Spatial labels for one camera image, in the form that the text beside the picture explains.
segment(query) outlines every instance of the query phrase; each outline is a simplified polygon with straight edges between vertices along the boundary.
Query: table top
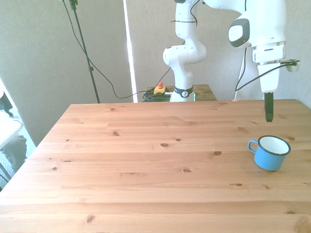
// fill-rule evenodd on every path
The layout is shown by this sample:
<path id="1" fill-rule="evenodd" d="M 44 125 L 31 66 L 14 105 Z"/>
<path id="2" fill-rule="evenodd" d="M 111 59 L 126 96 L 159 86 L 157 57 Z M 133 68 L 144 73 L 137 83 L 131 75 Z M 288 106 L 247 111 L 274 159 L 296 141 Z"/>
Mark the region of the table top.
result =
<path id="1" fill-rule="evenodd" d="M 22 129 L 20 122 L 13 120 L 6 115 L 6 113 L 0 111 L 0 149 Z"/>
<path id="2" fill-rule="evenodd" d="M 292 147 L 259 168 L 250 139 Z M 276 100 L 71 105 L 0 192 L 0 232 L 309 233 L 311 112 Z"/>

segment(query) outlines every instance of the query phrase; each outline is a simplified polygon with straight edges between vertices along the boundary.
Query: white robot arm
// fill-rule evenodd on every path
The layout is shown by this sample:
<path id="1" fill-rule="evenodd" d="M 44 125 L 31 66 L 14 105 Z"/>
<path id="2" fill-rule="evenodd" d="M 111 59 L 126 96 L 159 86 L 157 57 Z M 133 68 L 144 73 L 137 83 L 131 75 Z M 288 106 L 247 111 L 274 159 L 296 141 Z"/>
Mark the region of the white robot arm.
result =
<path id="1" fill-rule="evenodd" d="M 176 6 L 176 35 L 185 40 L 184 45 L 172 46 L 164 50 L 163 60 L 174 71 L 175 88 L 172 102 L 193 101 L 193 74 L 185 68 L 205 60 L 206 49 L 198 39 L 196 30 L 196 9 L 199 0 L 185 0 Z"/>
<path id="2" fill-rule="evenodd" d="M 258 64 L 259 75 L 280 66 L 280 60 L 285 58 L 285 0 L 198 0 L 197 2 L 175 0 L 175 2 L 176 34 L 185 39 L 186 43 L 185 46 L 166 49 L 163 54 L 165 63 L 175 74 L 175 91 L 171 101 L 193 101 L 192 95 L 189 94 L 192 92 L 193 76 L 185 70 L 184 65 L 203 61 L 206 55 L 205 47 L 198 41 L 196 32 L 196 7 L 201 2 L 212 8 L 241 13 L 241 16 L 231 24 L 228 38 L 231 45 L 236 48 L 253 48 L 253 62 Z M 278 77 L 279 69 L 275 69 L 260 78 L 261 90 L 265 93 L 265 98 L 269 99 L 266 104 L 271 105 Z M 272 112 L 271 107 L 266 108 L 267 111 L 272 113 L 273 117 L 273 108 Z"/>

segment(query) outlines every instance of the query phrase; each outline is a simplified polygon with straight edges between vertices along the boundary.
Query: wood knot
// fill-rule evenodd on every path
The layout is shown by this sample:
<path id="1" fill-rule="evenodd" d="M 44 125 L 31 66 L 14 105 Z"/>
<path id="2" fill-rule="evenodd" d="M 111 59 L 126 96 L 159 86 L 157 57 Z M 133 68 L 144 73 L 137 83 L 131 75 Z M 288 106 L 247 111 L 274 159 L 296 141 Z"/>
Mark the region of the wood knot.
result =
<path id="1" fill-rule="evenodd" d="M 161 143 L 161 146 L 162 146 L 162 147 L 169 147 L 170 145 L 167 144 L 167 143 Z"/>
<path id="2" fill-rule="evenodd" d="M 243 127 L 238 127 L 238 130 L 241 130 L 241 131 L 243 131 L 245 133 L 249 133 L 249 131 L 247 129 L 243 128 Z"/>
<path id="3" fill-rule="evenodd" d="M 94 215 L 90 215 L 90 216 L 87 217 L 86 222 L 87 223 L 91 223 L 94 219 L 95 219 L 95 216 Z"/>
<path id="4" fill-rule="evenodd" d="M 182 169 L 182 171 L 183 171 L 183 172 L 191 172 L 191 170 L 188 169 L 188 168 L 184 168 L 184 169 Z"/>
<path id="5" fill-rule="evenodd" d="M 287 117 L 286 116 L 282 116 L 282 115 L 278 115 L 281 119 L 287 119 Z"/>
<path id="6" fill-rule="evenodd" d="M 125 176 L 139 176 L 139 173 L 136 173 L 136 172 L 125 172 L 124 175 Z"/>

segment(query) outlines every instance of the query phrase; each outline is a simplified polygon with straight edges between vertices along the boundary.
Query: black cable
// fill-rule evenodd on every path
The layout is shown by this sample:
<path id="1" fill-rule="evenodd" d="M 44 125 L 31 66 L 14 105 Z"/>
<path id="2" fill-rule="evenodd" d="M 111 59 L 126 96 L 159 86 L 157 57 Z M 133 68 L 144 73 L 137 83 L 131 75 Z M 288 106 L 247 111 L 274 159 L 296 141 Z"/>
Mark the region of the black cable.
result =
<path id="1" fill-rule="evenodd" d="M 298 62 L 300 62 L 300 61 L 295 61 L 295 62 L 292 62 L 292 63 L 285 63 L 285 64 L 283 64 L 283 65 L 280 65 L 280 66 L 278 66 L 278 67 L 275 67 L 275 68 L 273 68 L 273 69 L 271 69 L 271 70 L 269 70 L 269 71 L 267 71 L 267 72 L 265 72 L 265 73 L 259 75 L 258 77 L 252 79 L 251 81 L 245 83 L 243 86 L 240 86 L 239 88 L 237 88 L 238 86 L 236 86 L 235 91 L 241 90 L 241 89 L 242 89 L 243 87 L 245 87 L 246 85 L 249 85 L 249 84 L 252 83 L 253 81 L 255 81 L 255 80 L 261 78 L 262 76 L 264 76 L 264 75 L 266 75 L 266 74 L 268 74 L 268 73 L 270 73 L 270 72 L 272 72 L 272 71 L 274 71 L 274 70 L 276 70 L 276 69 L 280 69 L 280 68 L 282 68 L 282 67 L 288 67 L 288 66 L 296 66 L 296 65 L 298 64 Z"/>
<path id="2" fill-rule="evenodd" d="M 190 9 L 190 14 L 194 17 L 195 23 L 196 23 L 197 26 L 198 26 L 198 20 L 196 19 L 196 17 L 195 17 L 194 14 L 192 13 L 192 9 L 194 8 L 194 6 L 195 6 L 196 4 L 198 4 L 199 1 L 200 1 L 200 0 L 198 0 L 198 1 L 191 7 L 191 9 Z"/>
<path id="3" fill-rule="evenodd" d="M 155 88 L 151 88 L 150 90 L 146 91 L 145 94 L 143 94 L 142 98 L 144 99 L 143 102 L 164 102 L 166 100 L 169 100 L 171 98 L 170 95 L 165 95 L 165 93 L 154 93 Z"/>
<path id="4" fill-rule="evenodd" d="M 242 79 L 242 77 L 243 77 L 243 75 L 244 75 L 244 73 L 245 73 L 245 68 L 246 68 L 246 50 L 247 50 L 247 47 L 245 48 L 245 52 L 244 52 L 244 62 L 243 62 L 244 68 L 243 68 L 243 72 L 242 72 L 242 75 L 239 77 L 239 80 L 238 80 L 238 82 L 237 82 L 237 85 L 236 85 L 235 89 L 238 88 L 239 83 L 240 83 L 240 81 L 241 81 L 241 79 Z"/>
<path id="5" fill-rule="evenodd" d="M 17 121 L 17 122 L 19 122 L 24 128 L 25 128 L 25 126 L 24 126 L 24 124 L 20 121 L 20 120 L 17 120 L 17 119 L 13 119 L 13 121 Z"/>
<path id="6" fill-rule="evenodd" d="M 171 21 L 171 23 L 173 23 L 173 22 L 178 22 L 178 23 L 196 23 L 197 21 L 179 21 L 179 20 Z"/>
<path id="7" fill-rule="evenodd" d="M 298 63 L 300 60 L 290 59 L 288 61 L 282 61 L 281 64 L 288 64 L 288 63 Z"/>
<path id="8" fill-rule="evenodd" d="M 63 0 L 63 3 L 64 3 L 64 6 L 66 8 L 66 11 L 67 11 L 67 14 L 69 16 L 69 12 L 67 10 L 67 7 L 66 7 L 66 4 L 65 4 L 65 1 Z M 82 31 L 81 31 L 81 27 L 80 27 L 80 23 L 79 23 L 79 19 L 78 19 L 78 16 L 77 16 L 77 12 L 76 12 L 76 7 L 75 7 L 75 3 L 74 2 L 71 2 L 72 4 L 72 9 L 73 9 L 73 12 L 74 12 L 74 16 L 76 18 L 76 21 L 77 21 L 77 25 L 78 25 L 78 29 L 79 29 L 79 33 L 80 33 L 80 37 L 81 37 L 81 41 L 82 41 L 82 44 L 83 44 L 83 52 L 84 54 L 86 55 L 86 59 L 87 59 L 87 64 L 88 64 L 88 70 L 89 70 L 89 73 L 91 75 L 91 79 L 92 79 L 92 84 L 93 84 L 93 88 L 94 88 L 94 92 L 95 92 L 95 96 L 96 96 L 96 100 L 97 100 L 97 103 L 101 103 L 100 100 L 99 100 L 99 96 L 98 96 L 98 92 L 97 92 L 97 87 L 96 87 L 96 83 L 95 83 L 95 79 L 94 79 L 94 76 L 93 76 L 93 68 L 91 67 L 91 65 L 89 64 L 90 60 L 88 58 L 88 55 L 87 55 L 87 51 L 86 51 L 86 45 L 84 43 L 84 39 L 83 39 L 83 35 L 82 35 Z"/>
<path id="9" fill-rule="evenodd" d="M 64 0 L 62 0 L 62 1 L 63 1 L 64 6 L 65 6 L 65 9 L 66 9 L 66 12 L 67 12 L 67 15 L 68 15 L 70 24 L 71 24 L 71 28 L 72 28 L 73 35 L 74 35 L 74 37 L 76 38 L 78 44 L 80 45 L 80 48 L 82 49 L 82 51 L 84 52 L 84 54 L 85 54 L 86 57 L 88 58 L 89 62 L 94 66 L 94 68 L 95 68 L 95 69 L 110 83 L 114 95 L 115 95 L 118 99 L 125 99 L 125 98 L 129 98 L 129 97 L 131 97 L 131 96 L 133 96 L 133 95 L 136 95 L 136 94 L 138 94 L 138 93 L 141 93 L 141 92 L 149 92 L 149 91 L 138 91 L 138 92 L 136 92 L 136 93 L 134 93 L 134 94 L 132 94 L 132 95 L 130 95 L 130 96 L 126 96 L 126 97 L 119 97 L 119 96 L 116 94 L 115 88 L 114 88 L 112 82 L 111 82 L 111 81 L 110 81 L 110 80 L 109 80 L 109 79 L 94 65 L 94 63 L 91 61 L 91 59 L 89 58 L 89 56 L 86 54 L 85 50 L 83 49 L 83 47 L 82 47 L 82 45 L 81 45 L 79 39 L 78 39 L 77 36 L 76 36 L 75 31 L 74 31 L 73 24 L 72 24 L 72 21 L 71 21 L 71 17 L 70 17 L 70 15 L 69 15 L 67 6 L 66 6 L 66 4 L 65 4 L 65 1 L 64 1 Z M 159 82 L 160 82 L 160 81 L 164 78 L 164 76 L 170 71 L 170 69 L 171 69 L 171 68 L 169 68 L 169 69 L 166 71 L 166 73 L 161 77 L 161 79 L 157 82 L 157 84 L 156 84 L 155 86 L 157 86 L 157 85 L 159 84 Z"/>
<path id="10" fill-rule="evenodd" d="M 66 9 L 66 11 L 67 11 L 67 15 L 68 15 L 69 20 L 70 20 L 70 24 L 71 24 L 71 28 L 72 28 L 74 37 L 76 38 L 77 42 L 79 43 L 79 45 L 80 45 L 82 51 L 84 52 L 84 54 L 85 54 L 86 57 L 88 58 L 89 62 L 90 62 L 90 63 L 94 66 L 94 68 L 95 68 L 95 69 L 110 83 L 110 85 L 112 86 L 112 90 L 113 90 L 114 95 L 115 95 L 118 99 L 125 99 L 125 98 L 129 98 L 129 97 L 131 97 L 131 96 L 133 96 L 133 95 L 136 95 L 136 94 L 138 94 L 138 93 L 145 92 L 145 91 L 138 91 L 138 92 L 136 92 L 136 93 L 134 93 L 134 94 L 132 94 L 132 95 L 130 95 L 130 96 L 127 96 L 127 97 L 119 97 L 119 96 L 116 94 L 115 89 L 114 89 L 114 86 L 113 86 L 113 84 L 111 83 L 111 81 L 110 81 L 110 80 L 109 80 L 109 79 L 94 65 L 94 63 L 91 61 L 91 59 L 89 58 L 89 56 L 88 56 L 88 55 L 86 54 L 86 52 L 84 51 L 84 49 L 83 49 L 83 47 L 82 47 L 82 45 L 81 45 L 79 39 L 78 39 L 77 36 L 76 36 L 75 31 L 74 31 L 73 24 L 72 24 L 72 21 L 71 21 L 71 17 L 70 17 L 70 15 L 69 15 L 67 6 L 66 6 L 66 4 L 65 4 L 65 1 L 64 1 L 64 0 L 62 0 L 62 1 L 63 1 L 63 3 L 64 3 L 65 9 Z"/>
<path id="11" fill-rule="evenodd" d="M 2 179 L 4 179 L 7 183 L 9 182 L 4 176 L 2 176 L 1 174 L 0 174 L 0 177 L 2 177 Z"/>

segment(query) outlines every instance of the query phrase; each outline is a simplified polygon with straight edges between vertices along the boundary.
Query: enamel mug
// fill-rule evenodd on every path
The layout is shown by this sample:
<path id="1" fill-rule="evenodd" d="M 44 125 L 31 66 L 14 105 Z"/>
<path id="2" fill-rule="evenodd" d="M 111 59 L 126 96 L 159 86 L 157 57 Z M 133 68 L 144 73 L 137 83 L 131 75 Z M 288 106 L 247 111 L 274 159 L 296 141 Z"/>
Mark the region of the enamel mug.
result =
<path id="1" fill-rule="evenodd" d="M 251 148 L 251 144 L 256 143 L 256 150 Z M 248 148 L 255 154 L 255 163 L 268 171 L 277 171 L 280 169 L 285 156 L 291 152 L 290 145 L 283 139 L 265 135 L 256 140 L 250 140 Z"/>

